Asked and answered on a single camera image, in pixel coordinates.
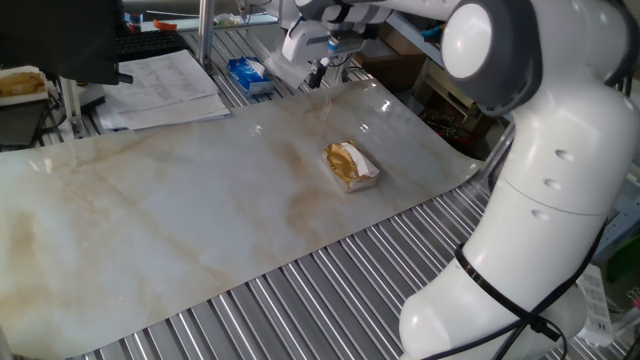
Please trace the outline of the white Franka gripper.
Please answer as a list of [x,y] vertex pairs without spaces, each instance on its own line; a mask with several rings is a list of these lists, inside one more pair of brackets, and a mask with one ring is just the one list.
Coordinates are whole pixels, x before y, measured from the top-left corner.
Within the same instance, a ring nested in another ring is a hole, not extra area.
[[310,89],[320,87],[331,57],[359,51],[366,41],[363,23],[328,23],[299,20],[289,29],[282,45],[283,56],[292,63],[318,61],[308,80]]

